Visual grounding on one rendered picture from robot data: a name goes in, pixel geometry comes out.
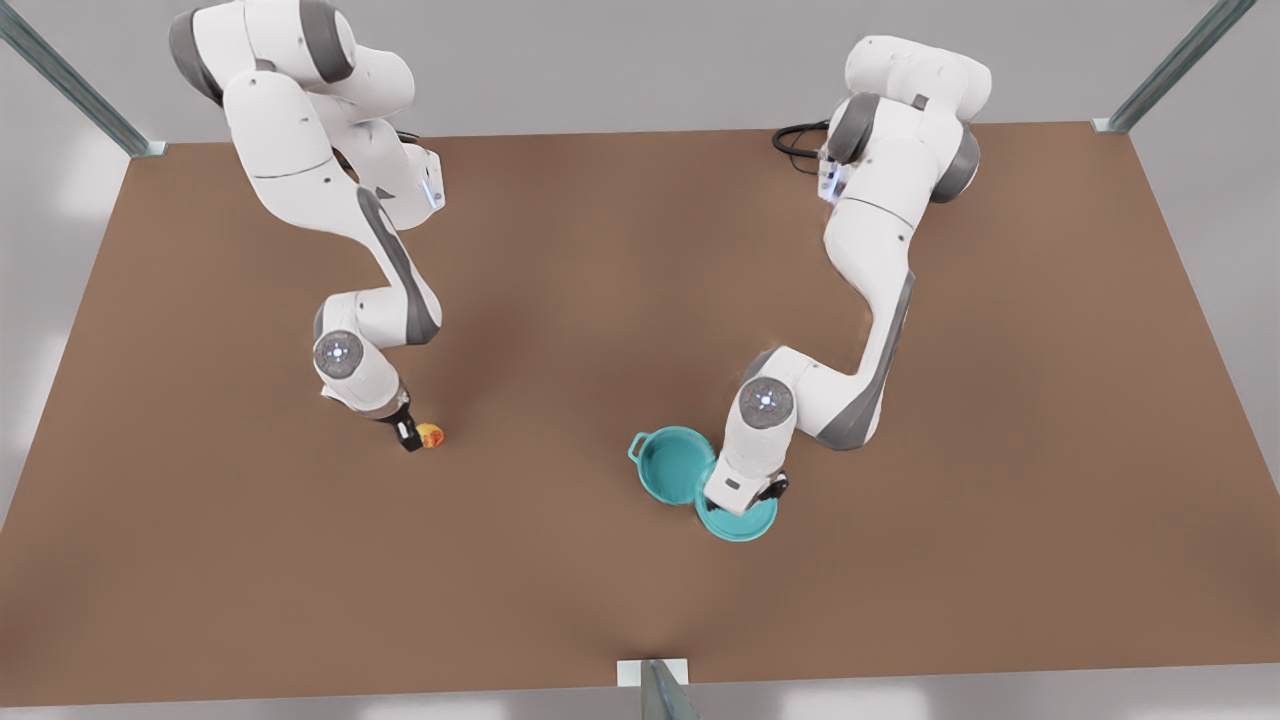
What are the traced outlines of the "teal pot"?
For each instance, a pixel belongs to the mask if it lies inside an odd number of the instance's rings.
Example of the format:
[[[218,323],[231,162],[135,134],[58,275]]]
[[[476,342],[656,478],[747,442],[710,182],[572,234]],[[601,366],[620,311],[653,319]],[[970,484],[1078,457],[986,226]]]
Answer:
[[[636,433],[627,450],[643,488],[672,506],[692,503],[716,465],[710,442],[687,427]]]

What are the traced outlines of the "teal pot lid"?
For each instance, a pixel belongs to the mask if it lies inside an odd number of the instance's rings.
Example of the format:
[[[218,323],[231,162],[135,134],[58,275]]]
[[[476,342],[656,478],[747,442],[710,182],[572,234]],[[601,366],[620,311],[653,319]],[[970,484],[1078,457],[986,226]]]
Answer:
[[[764,536],[774,524],[778,500],[755,502],[745,514],[735,515],[716,506],[700,489],[694,502],[698,518],[714,537],[728,542],[750,542]]]

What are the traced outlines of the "silver frame post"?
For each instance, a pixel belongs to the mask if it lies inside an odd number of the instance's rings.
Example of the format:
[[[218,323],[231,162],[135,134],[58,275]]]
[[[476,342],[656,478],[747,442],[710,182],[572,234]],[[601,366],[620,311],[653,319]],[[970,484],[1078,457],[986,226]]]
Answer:
[[[620,660],[616,679],[620,688],[640,689],[641,720],[701,720],[686,692],[686,659]]]
[[[128,158],[165,155],[165,142],[136,129],[8,0],[0,0],[0,38]]]
[[[1257,1],[1215,0],[1215,4],[1115,111],[1108,117],[1091,120],[1092,129],[1097,135],[1129,135]]]

